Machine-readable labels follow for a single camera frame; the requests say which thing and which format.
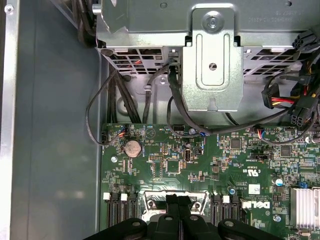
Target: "red wire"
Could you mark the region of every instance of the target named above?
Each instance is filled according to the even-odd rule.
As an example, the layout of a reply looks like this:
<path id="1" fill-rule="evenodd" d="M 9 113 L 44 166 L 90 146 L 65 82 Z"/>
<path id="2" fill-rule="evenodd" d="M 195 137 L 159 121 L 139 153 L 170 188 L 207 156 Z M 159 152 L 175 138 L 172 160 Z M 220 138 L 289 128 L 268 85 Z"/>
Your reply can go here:
<path id="1" fill-rule="evenodd" d="M 271 100 L 274 101 L 274 102 L 282 102 L 282 103 L 289 103 L 289 104 L 294 104 L 294 103 L 295 103 L 294 100 L 283 99 L 283 98 L 276 98 L 276 97 L 272 97 Z"/>

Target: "green circuit board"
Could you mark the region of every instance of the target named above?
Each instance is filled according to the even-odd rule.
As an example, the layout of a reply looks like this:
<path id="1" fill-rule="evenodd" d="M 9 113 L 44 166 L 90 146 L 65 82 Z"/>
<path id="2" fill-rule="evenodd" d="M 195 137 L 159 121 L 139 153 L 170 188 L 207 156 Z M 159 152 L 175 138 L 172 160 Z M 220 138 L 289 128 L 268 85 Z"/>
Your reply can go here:
<path id="1" fill-rule="evenodd" d="M 123 127 L 105 124 L 103 138 L 110 140 Z M 112 221 L 123 219 L 121 207 L 117 208 L 117 219 L 111 219 L 110 194 L 118 194 L 119 199 L 121 193 L 136 194 L 136 208 L 130 214 L 148 220 L 152 214 L 162 213 L 158 208 L 163 193 L 179 191 L 199 201 L 196 207 L 200 209 L 195 211 L 215 225 L 222 218 L 214 215 L 215 200 L 220 199 L 223 205 L 240 199 L 239 212 L 232 213 L 239 220 L 286 240 L 320 239 L 319 229 L 303 236 L 290 220 L 291 188 L 320 185 L 318 144 L 301 139 L 291 145 L 271 146 L 261 142 L 252 128 L 195 138 L 176 137 L 166 125 L 128 124 L 126 128 L 123 137 L 102 148 L 101 230 Z M 188 132 L 182 125 L 176 130 Z M 271 141 L 286 141 L 297 135 L 294 127 L 268 126 L 263 136 Z M 124 146 L 129 141 L 139 143 L 139 156 L 126 154 Z M 152 203 L 148 206 L 149 197 L 159 202 L 155 213 L 151 211 Z"/>

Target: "heatsink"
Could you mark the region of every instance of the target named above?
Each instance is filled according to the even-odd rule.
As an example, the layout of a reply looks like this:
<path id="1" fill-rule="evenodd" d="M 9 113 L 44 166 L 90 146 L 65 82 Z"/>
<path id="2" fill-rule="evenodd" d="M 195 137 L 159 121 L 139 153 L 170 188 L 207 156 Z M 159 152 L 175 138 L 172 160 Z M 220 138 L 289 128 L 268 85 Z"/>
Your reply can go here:
<path id="1" fill-rule="evenodd" d="M 297 229 L 320 229 L 320 189 L 291 188 L 290 223 Z"/>

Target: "cable clip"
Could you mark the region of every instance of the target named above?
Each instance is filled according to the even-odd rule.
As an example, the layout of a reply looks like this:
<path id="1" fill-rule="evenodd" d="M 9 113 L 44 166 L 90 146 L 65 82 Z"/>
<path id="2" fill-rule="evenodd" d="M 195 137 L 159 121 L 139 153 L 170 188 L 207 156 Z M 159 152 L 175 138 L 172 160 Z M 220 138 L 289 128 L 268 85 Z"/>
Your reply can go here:
<path id="1" fill-rule="evenodd" d="M 143 87 L 143 90 L 146 91 L 146 92 L 150 92 L 151 93 L 152 92 L 152 86 L 147 84 L 147 85 L 145 85 Z"/>

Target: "motherboard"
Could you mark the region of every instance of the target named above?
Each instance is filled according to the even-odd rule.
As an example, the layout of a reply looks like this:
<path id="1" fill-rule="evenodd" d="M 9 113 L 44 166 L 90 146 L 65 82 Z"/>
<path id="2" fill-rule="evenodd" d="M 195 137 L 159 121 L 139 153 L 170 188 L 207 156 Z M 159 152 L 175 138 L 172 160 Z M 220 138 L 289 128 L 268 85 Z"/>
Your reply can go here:
<path id="1" fill-rule="evenodd" d="M 176 194 L 216 226 L 233 218 L 286 240 L 320 239 L 318 144 L 269 145 L 255 128 L 181 138 L 160 124 L 105 124 L 102 140 L 124 128 L 102 148 L 101 230 L 132 217 L 154 221 L 166 212 L 166 195 Z M 271 141 L 297 135 L 295 127 L 263 128 Z"/>

